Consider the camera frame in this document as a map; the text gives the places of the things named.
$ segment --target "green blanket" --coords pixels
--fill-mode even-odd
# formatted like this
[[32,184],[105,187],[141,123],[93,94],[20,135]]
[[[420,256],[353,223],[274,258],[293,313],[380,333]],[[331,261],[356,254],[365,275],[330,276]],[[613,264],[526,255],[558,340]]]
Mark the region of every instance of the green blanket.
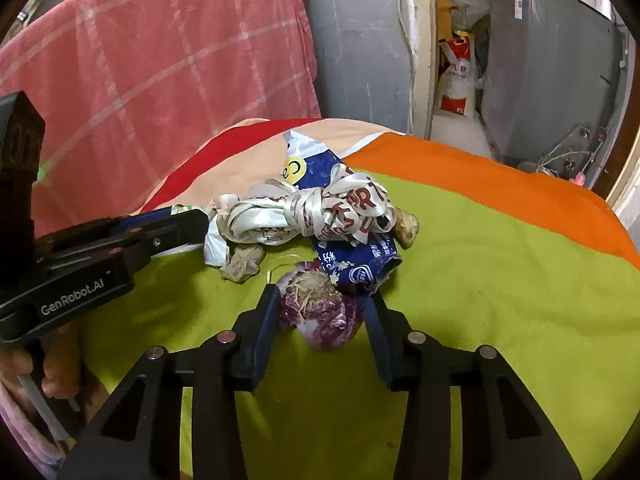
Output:
[[[640,407],[639,271],[455,193],[374,176],[421,226],[382,288],[388,306],[446,346],[494,345],[592,478]],[[302,238],[274,248],[244,285],[223,281],[199,251],[158,258],[132,293],[85,317],[85,361],[111,391],[149,346],[201,344],[256,305],[267,270],[276,280],[313,257]],[[364,326],[332,352],[309,348],[295,331],[277,336],[255,395],[236,398],[250,479],[392,478],[406,394],[378,378]],[[187,473],[190,420],[185,394]],[[452,478],[460,476],[458,420],[454,428]]]

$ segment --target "pink cloth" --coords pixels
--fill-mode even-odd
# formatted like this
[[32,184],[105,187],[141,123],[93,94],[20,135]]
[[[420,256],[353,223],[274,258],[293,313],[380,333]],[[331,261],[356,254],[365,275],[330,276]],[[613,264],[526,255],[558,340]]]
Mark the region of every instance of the pink cloth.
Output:
[[0,383],[0,416],[22,452],[46,480],[54,480],[63,457],[30,423],[20,407]]
[[302,0],[67,0],[0,50],[47,123],[37,234],[133,212],[224,128],[319,117]]
[[578,172],[578,174],[575,176],[575,178],[570,178],[569,182],[573,182],[576,186],[584,186],[584,183],[586,181],[586,177],[584,175],[583,172]]

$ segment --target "plastic bag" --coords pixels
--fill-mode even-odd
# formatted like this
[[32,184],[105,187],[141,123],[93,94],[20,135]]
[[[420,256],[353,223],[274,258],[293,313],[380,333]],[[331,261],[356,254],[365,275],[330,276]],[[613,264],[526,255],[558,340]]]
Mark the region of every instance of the plastic bag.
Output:
[[440,77],[435,107],[472,117],[476,109],[476,53],[474,38],[461,36],[440,43],[451,63]]
[[269,179],[240,199],[214,199],[205,240],[205,263],[229,263],[227,242],[277,246],[311,237],[322,266],[338,288],[358,284],[375,292],[401,262],[387,233],[396,210],[386,189],[354,173],[325,144],[287,132],[284,180]]
[[491,12],[491,0],[449,0],[456,7],[450,10],[451,27],[470,31],[474,23]]

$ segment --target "red fabric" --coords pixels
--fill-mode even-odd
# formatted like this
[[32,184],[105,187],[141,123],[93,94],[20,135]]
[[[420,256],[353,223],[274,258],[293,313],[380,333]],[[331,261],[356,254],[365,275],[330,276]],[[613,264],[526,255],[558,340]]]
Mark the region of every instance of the red fabric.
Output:
[[36,232],[132,212],[245,118],[319,117],[302,0],[66,0],[0,50],[47,123]]
[[142,212],[153,211],[159,205],[174,199],[189,189],[189,186],[201,174],[206,173],[230,156],[244,152],[244,150],[277,134],[318,120],[282,119],[268,123],[251,124],[250,126],[238,126],[223,132],[215,139],[210,140],[204,148],[169,175],[158,192],[142,208]]

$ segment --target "label sticker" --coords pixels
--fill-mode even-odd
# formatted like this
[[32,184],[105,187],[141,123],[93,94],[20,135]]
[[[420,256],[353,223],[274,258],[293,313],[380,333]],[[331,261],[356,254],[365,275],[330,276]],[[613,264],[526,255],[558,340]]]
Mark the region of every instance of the label sticker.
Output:
[[515,16],[516,20],[522,19],[522,0],[515,0]]
[[284,163],[282,177],[284,181],[292,186],[299,181],[306,173],[306,161],[299,156],[291,155],[287,157]]

